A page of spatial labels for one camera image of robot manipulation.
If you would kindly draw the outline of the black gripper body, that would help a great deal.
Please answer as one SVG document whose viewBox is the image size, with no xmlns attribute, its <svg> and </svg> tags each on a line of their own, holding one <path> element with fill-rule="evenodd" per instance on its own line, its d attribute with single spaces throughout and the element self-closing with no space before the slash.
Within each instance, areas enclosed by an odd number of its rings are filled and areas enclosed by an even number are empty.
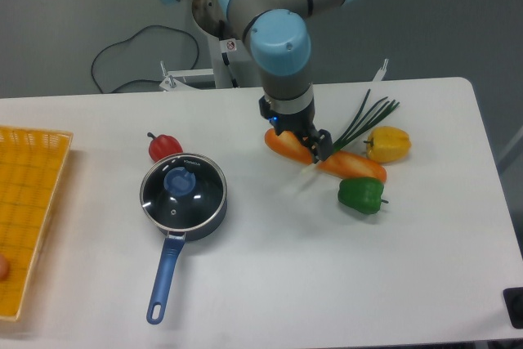
<svg viewBox="0 0 523 349">
<path fill-rule="evenodd" d="M 268 120 L 279 136 L 283 131 L 293 133 L 300 141 L 317 139 L 317 130 L 314 126 L 315 104 L 311 99 L 307 106 L 300 110 L 291 110 L 290 114 L 282 110 L 275 110 L 263 96 L 259 101 L 261 116 Z"/>
</svg>

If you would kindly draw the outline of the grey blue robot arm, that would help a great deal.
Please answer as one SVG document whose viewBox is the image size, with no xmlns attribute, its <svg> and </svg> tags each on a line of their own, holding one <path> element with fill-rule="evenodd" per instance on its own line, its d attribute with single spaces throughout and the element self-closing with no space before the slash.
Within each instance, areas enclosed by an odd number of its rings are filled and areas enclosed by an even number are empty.
<svg viewBox="0 0 523 349">
<path fill-rule="evenodd" d="M 305 20 L 354 0 L 217 1 L 257 67 L 264 91 L 261 116 L 276 134 L 291 132 L 314 163 L 325 161 L 334 148 L 330 133 L 314 125 L 311 39 Z"/>
</svg>

